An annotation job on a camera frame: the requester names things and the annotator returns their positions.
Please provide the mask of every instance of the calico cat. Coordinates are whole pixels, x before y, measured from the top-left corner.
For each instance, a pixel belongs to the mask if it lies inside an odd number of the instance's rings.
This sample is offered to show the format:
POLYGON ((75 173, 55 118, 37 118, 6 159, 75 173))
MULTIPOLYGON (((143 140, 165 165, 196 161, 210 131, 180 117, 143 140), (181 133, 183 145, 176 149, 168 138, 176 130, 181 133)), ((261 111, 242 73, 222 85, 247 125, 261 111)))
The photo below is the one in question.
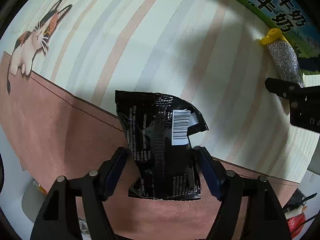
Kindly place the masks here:
POLYGON ((29 75, 33 58, 39 49, 43 49, 46 54, 46 49, 49 48, 48 40, 53 33, 57 24, 62 20, 66 13, 71 9, 72 5, 68 5, 58 12, 58 7, 62 0, 59 0, 49 12, 35 26, 32 32, 24 32, 16 41, 14 46, 10 64, 7 73, 7 91, 10 94, 11 84, 9 81, 9 71, 16 75, 18 68, 21 68, 22 74, 29 75))

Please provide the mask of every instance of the red plastic bag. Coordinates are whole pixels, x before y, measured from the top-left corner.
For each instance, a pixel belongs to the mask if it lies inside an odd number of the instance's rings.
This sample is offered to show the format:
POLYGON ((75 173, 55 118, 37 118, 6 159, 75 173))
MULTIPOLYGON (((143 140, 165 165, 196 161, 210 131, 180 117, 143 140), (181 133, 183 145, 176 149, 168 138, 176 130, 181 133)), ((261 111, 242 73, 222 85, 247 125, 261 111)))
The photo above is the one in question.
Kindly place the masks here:
POLYGON ((300 215, 292 217, 287 220, 288 225, 289 225, 289 229, 290 229, 290 233, 291 233, 291 239, 294 239, 301 232, 304 225, 301 225, 301 226, 299 226, 299 225, 301 223, 303 223, 304 221, 306 221, 306 216, 304 215, 303 212, 300 215))

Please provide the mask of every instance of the cat ear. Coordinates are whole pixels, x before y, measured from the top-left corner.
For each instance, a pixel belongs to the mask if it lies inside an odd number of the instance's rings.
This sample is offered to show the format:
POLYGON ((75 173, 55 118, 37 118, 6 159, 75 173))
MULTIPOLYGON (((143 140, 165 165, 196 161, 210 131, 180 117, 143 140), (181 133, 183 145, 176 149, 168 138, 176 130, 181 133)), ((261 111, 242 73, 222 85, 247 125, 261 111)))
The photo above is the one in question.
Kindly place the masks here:
POLYGON ((57 23, 67 14, 68 11, 70 11, 71 7, 72 7, 72 4, 69 4, 68 6, 66 6, 61 11, 58 12, 57 23))
POLYGON ((56 4, 50 9, 49 12, 57 10, 61 2, 62 2, 62 0, 57 1, 56 4))

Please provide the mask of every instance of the yellow bottle nozzle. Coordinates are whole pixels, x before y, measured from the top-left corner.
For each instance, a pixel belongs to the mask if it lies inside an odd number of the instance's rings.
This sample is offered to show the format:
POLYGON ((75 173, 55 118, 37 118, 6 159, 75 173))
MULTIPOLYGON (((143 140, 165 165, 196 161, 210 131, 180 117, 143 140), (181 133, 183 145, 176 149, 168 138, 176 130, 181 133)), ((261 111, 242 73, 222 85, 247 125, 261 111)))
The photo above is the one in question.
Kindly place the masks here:
POLYGON ((282 31, 278 28, 273 28, 270 31, 268 31, 267 36, 263 37, 260 40, 260 43, 262 45, 267 45, 267 44, 273 43, 277 39, 281 39, 281 40, 286 41, 288 43, 287 39, 282 35, 282 31))

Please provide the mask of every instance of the black snack bag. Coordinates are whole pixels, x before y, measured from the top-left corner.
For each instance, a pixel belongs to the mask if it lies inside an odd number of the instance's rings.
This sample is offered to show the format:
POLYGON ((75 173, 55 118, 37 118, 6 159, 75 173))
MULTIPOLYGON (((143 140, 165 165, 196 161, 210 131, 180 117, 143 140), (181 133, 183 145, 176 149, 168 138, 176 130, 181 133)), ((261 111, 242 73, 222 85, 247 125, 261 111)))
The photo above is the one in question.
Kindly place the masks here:
POLYGON ((178 97, 116 90, 117 114, 140 177, 129 196, 196 200, 201 184, 188 136, 208 130, 202 114, 178 97))

